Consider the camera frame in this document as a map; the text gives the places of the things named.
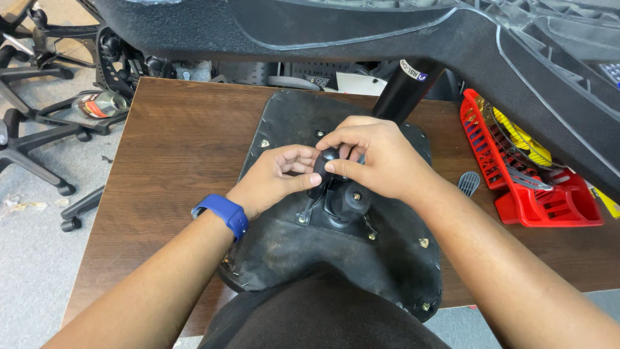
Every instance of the hand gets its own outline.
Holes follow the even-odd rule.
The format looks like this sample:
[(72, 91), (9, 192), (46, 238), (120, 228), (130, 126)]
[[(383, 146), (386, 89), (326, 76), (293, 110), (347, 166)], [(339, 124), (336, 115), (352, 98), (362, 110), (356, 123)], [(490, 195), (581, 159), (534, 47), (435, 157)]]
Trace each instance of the hand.
[[(243, 207), (249, 220), (277, 204), (285, 196), (321, 183), (312, 173), (319, 151), (305, 145), (287, 145), (264, 151), (226, 198)], [(289, 176), (286, 172), (303, 173)]]
[[(382, 196), (400, 199), (410, 196), (415, 186), (437, 174), (389, 120), (370, 116), (347, 117), (316, 148), (340, 146), (340, 159), (325, 165), (325, 170), (349, 177)], [(365, 164), (357, 163), (365, 155)]]

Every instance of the forearm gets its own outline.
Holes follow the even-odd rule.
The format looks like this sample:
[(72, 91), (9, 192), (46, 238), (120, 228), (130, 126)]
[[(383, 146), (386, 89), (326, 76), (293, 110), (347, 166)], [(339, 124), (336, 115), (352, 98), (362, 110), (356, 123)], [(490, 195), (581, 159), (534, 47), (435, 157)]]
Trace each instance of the forearm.
[(172, 347), (233, 238), (205, 211), (45, 347)]
[(458, 188), (429, 176), (408, 204), (433, 232), (487, 321), (515, 348), (610, 347), (618, 325)]

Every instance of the person's left hand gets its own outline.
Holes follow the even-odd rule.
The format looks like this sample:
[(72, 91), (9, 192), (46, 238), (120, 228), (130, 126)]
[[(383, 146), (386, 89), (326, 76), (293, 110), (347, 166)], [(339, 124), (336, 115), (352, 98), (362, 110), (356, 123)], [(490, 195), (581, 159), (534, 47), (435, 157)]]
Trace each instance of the person's left hand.
[[(317, 156), (318, 150), (299, 144), (266, 150), (226, 198), (243, 207), (248, 220), (255, 219), (285, 196), (321, 183), (321, 176), (312, 173)], [(289, 171), (302, 174), (285, 174)]]

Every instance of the yellow object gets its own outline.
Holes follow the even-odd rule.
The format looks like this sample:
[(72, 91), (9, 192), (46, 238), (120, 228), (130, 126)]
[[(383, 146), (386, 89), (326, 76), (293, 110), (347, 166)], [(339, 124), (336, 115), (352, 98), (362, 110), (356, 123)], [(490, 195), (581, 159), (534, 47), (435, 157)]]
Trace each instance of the yellow object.
[(529, 159), (541, 166), (551, 166), (551, 153), (546, 150), (537, 141), (533, 140), (524, 130), (513, 124), (508, 118), (502, 114), (497, 108), (493, 107), (493, 114), (497, 121), (501, 122), (506, 130), (510, 132), (510, 140), (518, 148), (529, 150)]
[(600, 190), (596, 188), (594, 188), (594, 190), (596, 191), (598, 196), (601, 198), (601, 200), (603, 200), (603, 204), (605, 205), (605, 207), (607, 207), (607, 210), (609, 210), (609, 213), (611, 213), (611, 216), (614, 217), (615, 219), (620, 218), (620, 205), (616, 204), (607, 195), (601, 193)]

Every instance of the wooden table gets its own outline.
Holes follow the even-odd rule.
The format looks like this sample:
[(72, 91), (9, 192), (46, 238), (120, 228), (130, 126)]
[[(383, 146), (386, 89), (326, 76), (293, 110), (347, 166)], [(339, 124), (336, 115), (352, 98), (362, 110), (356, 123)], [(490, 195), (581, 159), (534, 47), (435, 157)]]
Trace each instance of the wooden table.
[[(191, 220), (209, 193), (226, 194), (237, 180), (265, 101), (275, 88), (142, 78), (118, 146), (63, 325), (147, 260)], [(372, 108), (376, 98), (325, 93)], [(422, 101), (408, 121), (430, 139), (433, 168), (457, 183), (479, 167), (458, 119), (458, 104)], [(473, 200), (499, 220), (498, 193), (484, 182)], [(580, 291), (620, 288), (620, 220), (582, 229), (506, 228)], [(442, 256), (442, 307), (473, 304)], [(215, 276), (183, 336), (202, 335), (235, 293)]]

